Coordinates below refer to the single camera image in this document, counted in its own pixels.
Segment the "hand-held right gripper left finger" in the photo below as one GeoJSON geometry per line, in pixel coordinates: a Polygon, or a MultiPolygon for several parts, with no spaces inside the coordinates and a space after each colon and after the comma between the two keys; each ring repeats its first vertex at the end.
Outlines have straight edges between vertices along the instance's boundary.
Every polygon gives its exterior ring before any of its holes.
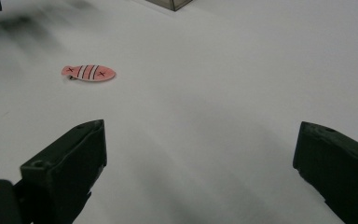
{"type": "Polygon", "coordinates": [[[21,166],[34,224],[72,224],[107,164],[104,121],[75,126],[21,166]]]}

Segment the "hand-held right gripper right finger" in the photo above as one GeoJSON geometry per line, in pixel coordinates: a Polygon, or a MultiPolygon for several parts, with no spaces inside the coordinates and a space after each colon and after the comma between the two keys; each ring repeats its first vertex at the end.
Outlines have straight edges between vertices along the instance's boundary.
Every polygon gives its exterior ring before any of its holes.
{"type": "Polygon", "coordinates": [[[345,224],[358,224],[358,142],[303,121],[293,167],[345,224]]]}

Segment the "grey box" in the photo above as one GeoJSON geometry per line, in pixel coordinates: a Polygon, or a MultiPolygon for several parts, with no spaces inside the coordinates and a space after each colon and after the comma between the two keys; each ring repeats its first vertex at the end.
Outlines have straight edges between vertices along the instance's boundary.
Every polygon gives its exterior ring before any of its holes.
{"type": "Polygon", "coordinates": [[[177,11],[180,8],[192,2],[193,0],[146,0],[146,1],[155,4],[157,6],[164,7],[171,11],[177,11]]]}

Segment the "pink striped fish hair clip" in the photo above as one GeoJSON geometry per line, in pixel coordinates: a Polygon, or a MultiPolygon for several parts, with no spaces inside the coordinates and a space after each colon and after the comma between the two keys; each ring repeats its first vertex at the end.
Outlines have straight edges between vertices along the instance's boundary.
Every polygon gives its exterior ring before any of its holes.
{"type": "Polygon", "coordinates": [[[79,66],[65,66],[62,69],[62,75],[70,79],[79,79],[82,81],[102,82],[112,79],[116,72],[106,66],[88,64],[79,66]]]}

